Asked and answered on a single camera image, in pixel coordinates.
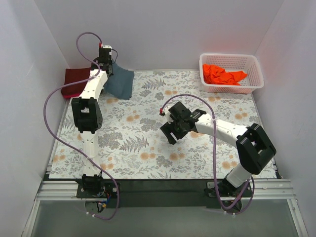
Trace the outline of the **grey blue t shirt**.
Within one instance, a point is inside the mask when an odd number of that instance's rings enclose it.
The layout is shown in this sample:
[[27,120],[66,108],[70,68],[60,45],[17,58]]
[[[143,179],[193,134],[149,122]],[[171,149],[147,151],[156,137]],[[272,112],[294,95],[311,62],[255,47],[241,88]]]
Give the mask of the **grey blue t shirt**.
[[104,84],[104,91],[118,99],[129,100],[132,96],[134,72],[113,64],[113,75]]

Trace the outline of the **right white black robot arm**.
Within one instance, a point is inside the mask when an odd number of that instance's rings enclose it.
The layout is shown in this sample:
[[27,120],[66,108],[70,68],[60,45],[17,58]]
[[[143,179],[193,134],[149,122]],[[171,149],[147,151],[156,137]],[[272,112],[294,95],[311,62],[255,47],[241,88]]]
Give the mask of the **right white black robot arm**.
[[169,144],[176,144],[187,133],[194,131],[212,135],[214,140],[222,140],[237,149],[239,163],[225,178],[216,183],[211,192],[233,197],[239,194],[252,175],[258,175],[277,153],[266,132],[259,124],[251,126],[237,125],[216,120],[211,114],[196,109],[193,112],[181,102],[160,109],[159,114],[166,118],[160,128]]

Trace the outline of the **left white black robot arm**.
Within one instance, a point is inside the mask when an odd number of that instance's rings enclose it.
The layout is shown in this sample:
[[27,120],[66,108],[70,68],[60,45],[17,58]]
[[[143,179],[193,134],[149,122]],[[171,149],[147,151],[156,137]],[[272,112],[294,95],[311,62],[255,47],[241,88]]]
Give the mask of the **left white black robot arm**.
[[102,127],[103,117],[98,99],[103,90],[108,76],[113,74],[113,48],[109,45],[99,45],[99,56],[95,60],[100,66],[100,71],[95,64],[91,65],[89,80],[78,98],[72,100],[72,111],[75,126],[80,132],[83,152],[88,156],[84,162],[82,175],[82,188],[93,197],[101,197],[105,192],[102,183],[101,170],[97,168],[100,163],[98,133]]

